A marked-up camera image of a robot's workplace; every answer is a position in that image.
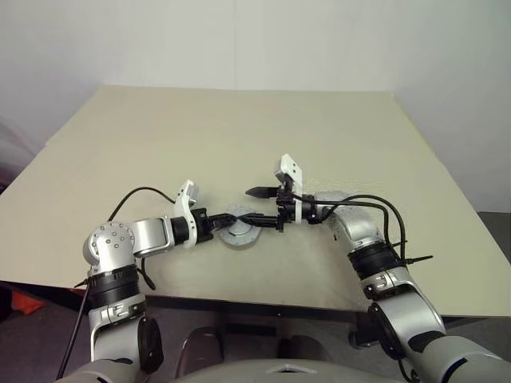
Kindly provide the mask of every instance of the white plastic part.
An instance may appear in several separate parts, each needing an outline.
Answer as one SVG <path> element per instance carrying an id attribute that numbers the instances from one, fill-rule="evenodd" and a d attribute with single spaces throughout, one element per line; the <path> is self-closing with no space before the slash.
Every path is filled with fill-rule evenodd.
<path id="1" fill-rule="evenodd" d="M 303 194 L 303 181 L 302 169 L 288 154 L 284 154 L 280 161 L 277 163 L 275 169 L 275 177 L 281 183 L 285 180 L 285 175 L 288 175 L 293 180 L 293 192 L 296 195 L 302 196 Z M 295 222 L 302 222 L 302 201 L 295 199 Z"/>
<path id="2" fill-rule="evenodd" d="M 187 180 L 177 193 L 174 212 L 176 217 L 186 218 L 186 223 L 188 224 L 188 240 L 183 243 L 185 249 L 194 247 L 197 243 L 197 225 L 190 211 L 190 206 L 193 206 L 196 202 L 198 193 L 199 188 L 191 180 Z"/>

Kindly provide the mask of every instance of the white wall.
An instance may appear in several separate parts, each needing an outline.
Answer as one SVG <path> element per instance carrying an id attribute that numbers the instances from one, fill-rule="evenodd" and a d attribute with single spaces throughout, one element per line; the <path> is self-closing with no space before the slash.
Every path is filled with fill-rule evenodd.
<path id="1" fill-rule="evenodd" d="M 103 83 L 390 90 L 477 210 L 511 211 L 511 2 L 4 0 L 0 116 L 37 150 Z"/>

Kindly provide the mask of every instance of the red object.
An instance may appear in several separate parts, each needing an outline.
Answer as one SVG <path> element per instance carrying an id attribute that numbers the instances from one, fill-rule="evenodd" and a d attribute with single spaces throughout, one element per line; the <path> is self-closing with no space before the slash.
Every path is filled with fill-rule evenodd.
<path id="1" fill-rule="evenodd" d="M 13 309 L 20 310 L 23 314 L 28 315 L 35 310 L 39 310 L 45 304 L 26 295 L 13 291 Z"/>

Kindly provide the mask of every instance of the round metal disc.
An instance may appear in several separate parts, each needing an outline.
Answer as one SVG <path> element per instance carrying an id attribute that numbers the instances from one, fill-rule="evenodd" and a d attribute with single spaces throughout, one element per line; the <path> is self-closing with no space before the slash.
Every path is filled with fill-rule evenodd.
<path id="1" fill-rule="evenodd" d="M 240 215 L 255 213 L 256 211 L 244 205 L 231 205 L 226 209 L 226 213 L 239 217 Z M 247 247 L 253 244 L 261 234 L 261 227 L 251 226 L 245 222 L 237 220 L 230 227 L 217 231 L 218 236 L 227 245 L 232 247 Z"/>

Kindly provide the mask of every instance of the table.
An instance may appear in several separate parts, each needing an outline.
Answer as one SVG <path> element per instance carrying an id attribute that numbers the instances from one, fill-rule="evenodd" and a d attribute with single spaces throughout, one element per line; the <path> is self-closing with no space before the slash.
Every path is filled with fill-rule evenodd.
<path id="1" fill-rule="evenodd" d="M 273 168 L 284 153 L 303 169 L 306 192 L 369 192 L 396 205 L 408 255 L 434 255 L 410 272 L 440 314 L 511 314 L 509 264 L 389 93 L 105 86 L 0 196 L 0 279 L 81 281 L 85 238 L 138 186 L 175 195 L 190 179 L 200 186 L 197 206 L 210 214 L 233 203 L 271 214 L 272 201 L 244 191 L 276 185 Z M 143 191 L 117 220 L 172 212 Z M 369 304 L 345 251 L 320 225 L 265 230 L 245 251 L 219 240 L 176 248 L 148 259 L 147 269 L 160 297 L 344 311 Z"/>

